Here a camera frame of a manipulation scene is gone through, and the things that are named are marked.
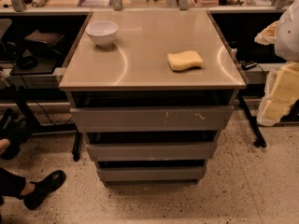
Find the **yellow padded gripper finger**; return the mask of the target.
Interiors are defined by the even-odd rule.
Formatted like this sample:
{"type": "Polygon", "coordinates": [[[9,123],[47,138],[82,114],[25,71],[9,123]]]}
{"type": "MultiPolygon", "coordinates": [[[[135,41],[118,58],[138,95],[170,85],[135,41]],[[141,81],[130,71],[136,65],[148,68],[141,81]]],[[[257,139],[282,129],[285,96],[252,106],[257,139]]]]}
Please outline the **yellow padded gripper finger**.
{"type": "Polygon", "coordinates": [[[261,100],[257,122],[263,126],[274,126],[290,113],[291,108],[284,104],[274,103],[265,97],[261,100]]]}
{"type": "Polygon", "coordinates": [[[294,105],[299,99],[299,63],[292,62],[277,71],[270,99],[284,105],[294,105]]]}

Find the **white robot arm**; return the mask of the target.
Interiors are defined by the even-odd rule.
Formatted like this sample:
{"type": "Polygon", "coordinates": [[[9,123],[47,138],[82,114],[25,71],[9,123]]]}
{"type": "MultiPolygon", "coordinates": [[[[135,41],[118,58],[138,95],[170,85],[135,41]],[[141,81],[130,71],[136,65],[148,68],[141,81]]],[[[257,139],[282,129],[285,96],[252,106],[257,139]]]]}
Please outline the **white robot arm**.
{"type": "Polygon", "coordinates": [[[261,45],[273,44],[275,54],[286,61],[267,75],[258,109],[258,123],[273,126],[299,100],[299,0],[294,0],[280,19],[258,33],[254,41],[261,45]]]}

